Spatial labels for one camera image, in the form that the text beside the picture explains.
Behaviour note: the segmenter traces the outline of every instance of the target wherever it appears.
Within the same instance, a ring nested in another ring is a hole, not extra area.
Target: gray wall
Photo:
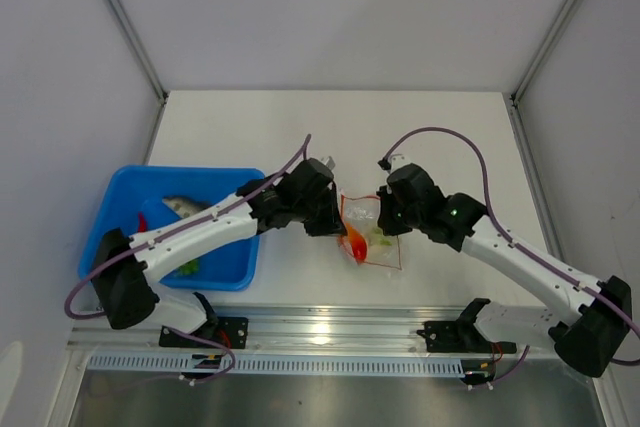
[[[123,0],[168,89],[509,91],[561,0]]]
[[[522,114],[563,247],[578,267],[626,279],[640,318],[640,1],[585,0]],[[640,356],[628,339],[621,357]],[[640,368],[615,369],[640,425]]]
[[[3,427],[44,420],[87,231],[155,110],[102,0],[0,0],[0,352],[25,347]]]

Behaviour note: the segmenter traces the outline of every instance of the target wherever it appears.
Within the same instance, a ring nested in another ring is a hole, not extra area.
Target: clear plastic bag
[[[380,199],[376,195],[347,197],[340,194],[340,216],[348,235],[338,245],[359,265],[375,265],[402,270],[400,239],[387,237],[378,227]]]

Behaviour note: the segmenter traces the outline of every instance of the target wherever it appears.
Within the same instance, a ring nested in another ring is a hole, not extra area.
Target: green vegetable
[[[369,245],[385,245],[387,247],[393,245],[392,237],[385,236],[380,227],[372,227],[367,234],[367,240]]]
[[[197,274],[198,271],[200,271],[200,262],[198,262],[198,259],[193,259],[178,267],[175,273],[178,277],[185,277],[187,275]]]

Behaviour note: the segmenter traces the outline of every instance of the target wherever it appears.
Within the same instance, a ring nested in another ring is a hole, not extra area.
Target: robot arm
[[[111,327],[126,329],[147,320],[211,340],[217,318],[206,298],[159,281],[207,252],[290,222],[302,223],[310,236],[346,234],[332,167],[331,158],[304,160],[275,185],[260,190],[267,179],[252,180],[217,205],[161,229],[131,237],[120,229],[107,232],[94,268],[121,252],[136,251],[92,280]],[[245,197],[246,202],[219,215]]]
[[[394,155],[389,161],[387,185],[378,191],[378,225],[385,235],[417,229],[436,243],[491,265],[547,306],[505,307],[488,299],[475,299],[456,321],[456,348],[460,342],[471,352],[480,351],[477,349],[483,342],[533,345],[554,349],[567,364],[585,375],[602,375],[629,327],[582,289],[601,293],[630,316],[629,286],[615,276],[603,282],[582,273],[511,233],[512,239],[506,239],[485,205],[466,194],[444,196],[427,172],[403,155]],[[519,247],[526,247],[570,274],[580,287],[545,269]]]

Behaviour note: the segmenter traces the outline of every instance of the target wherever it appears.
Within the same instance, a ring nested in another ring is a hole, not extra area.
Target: toy fish
[[[347,228],[347,240],[351,244],[351,252],[356,262],[361,264],[367,258],[367,241],[349,222],[344,222]]]
[[[198,202],[197,200],[181,195],[165,197],[162,199],[162,203],[175,212],[181,219],[186,219],[211,207],[211,204],[207,202]]]

